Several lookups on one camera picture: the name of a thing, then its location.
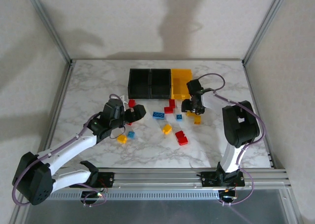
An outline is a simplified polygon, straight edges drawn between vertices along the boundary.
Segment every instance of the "red lego brick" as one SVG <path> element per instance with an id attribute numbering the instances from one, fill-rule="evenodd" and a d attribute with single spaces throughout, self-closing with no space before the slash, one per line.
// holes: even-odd
<path id="1" fill-rule="evenodd" d="M 165 113 L 165 114 L 173 113 L 173 108 L 171 108 L 171 107 L 165 107 L 165 108 L 164 108 L 164 113 Z"/>
<path id="2" fill-rule="evenodd" d="M 181 131 L 179 131 L 179 132 L 176 132 L 176 133 L 175 133 L 175 136 L 176 136 L 176 138 L 177 138 L 177 140 L 178 140 L 178 139 L 180 139 L 180 138 L 182 138 L 182 137 L 185 137 L 185 134 L 184 134 L 184 132 L 181 130 Z"/>
<path id="3" fill-rule="evenodd" d="M 185 144 L 188 144 L 187 137 L 184 136 L 184 137 L 182 137 L 182 138 L 179 138 L 179 139 L 178 139 L 178 144 L 179 144 L 180 146 L 185 145 Z"/>
<path id="4" fill-rule="evenodd" d="M 130 108 L 134 107 L 136 105 L 136 101 L 134 99 L 130 99 L 129 102 L 128 102 L 128 106 Z"/>
<path id="5" fill-rule="evenodd" d="M 169 107 L 175 108 L 175 100 L 173 100 L 173 99 L 169 100 Z"/>

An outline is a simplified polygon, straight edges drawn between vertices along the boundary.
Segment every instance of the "blue lego brick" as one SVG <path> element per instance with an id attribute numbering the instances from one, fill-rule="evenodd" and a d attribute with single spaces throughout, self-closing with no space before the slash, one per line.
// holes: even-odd
<path id="1" fill-rule="evenodd" d="M 182 114 L 176 114 L 176 120 L 181 122 L 183 120 L 183 115 Z"/>
<path id="2" fill-rule="evenodd" d="M 163 112 L 153 112 L 152 117 L 155 119 L 164 119 L 164 113 Z"/>
<path id="3" fill-rule="evenodd" d="M 133 131 L 129 131 L 127 137 L 130 138 L 130 139 L 133 139 L 134 138 L 134 132 Z"/>

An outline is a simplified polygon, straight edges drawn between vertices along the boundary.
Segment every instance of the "white marble surface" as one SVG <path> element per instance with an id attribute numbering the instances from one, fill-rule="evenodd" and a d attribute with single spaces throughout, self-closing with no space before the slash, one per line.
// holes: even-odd
<path id="1" fill-rule="evenodd" d="M 216 72 L 226 79 L 220 94 L 230 99 L 252 101 L 240 61 L 77 61 L 67 89 L 66 97 L 55 130 L 52 145 L 61 142 L 80 130 L 88 117 L 101 111 L 109 94 L 125 95 L 130 68 L 187 68 L 193 77 Z M 202 78 L 204 87 L 215 88 L 221 80 L 215 76 Z M 136 100 L 145 106 L 146 116 L 126 126 L 126 134 L 132 130 L 135 139 L 120 144 L 116 139 L 105 139 L 82 152 L 66 165 L 88 160 L 97 167 L 216 167 L 223 156 L 227 141 L 224 136 L 221 116 L 206 109 L 202 123 L 195 125 L 193 118 L 183 114 L 177 122 L 175 114 L 166 115 L 165 120 L 152 118 L 154 111 L 163 111 L 168 100 Z M 175 113 L 180 113 L 181 101 L 176 101 Z M 173 131 L 164 135 L 161 129 L 170 124 Z M 175 132 L 183 130 L 189 143 L 179 146 Z M 247 150 L 243 167 L 270 167 L 264 143 Z"/>

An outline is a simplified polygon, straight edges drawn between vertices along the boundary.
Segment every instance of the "black storage bin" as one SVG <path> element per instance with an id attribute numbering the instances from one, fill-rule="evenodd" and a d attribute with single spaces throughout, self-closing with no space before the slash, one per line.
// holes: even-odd
<path id="1" fill-rule="evenodd" d="M 171 98 L 171 69 L 151 69 L 151 98 Z"/>
<path id="2" fill-rule="evenodd" d="M 128 97 L 150 98 L 150 69 L 130 69 Z"/>

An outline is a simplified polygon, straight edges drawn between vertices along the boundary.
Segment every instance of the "white wall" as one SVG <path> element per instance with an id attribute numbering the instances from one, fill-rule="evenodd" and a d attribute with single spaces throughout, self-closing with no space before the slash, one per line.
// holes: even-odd
<path id="1" fill-rule="evenodd" d="M 0 223 L 20 157 L 37 152 L 65 62 L 29 0 L 0 0 Z"/>
<path id="2" fill-rule="evenodd" d="M 315 223 L 315 1 L 284 0 L 248 66 L 271 150 Z"/>
<path id="3" fill-rule="evenodd" d="M 42 0 L 72 58 L 242 58 L 272 0 Z"/>

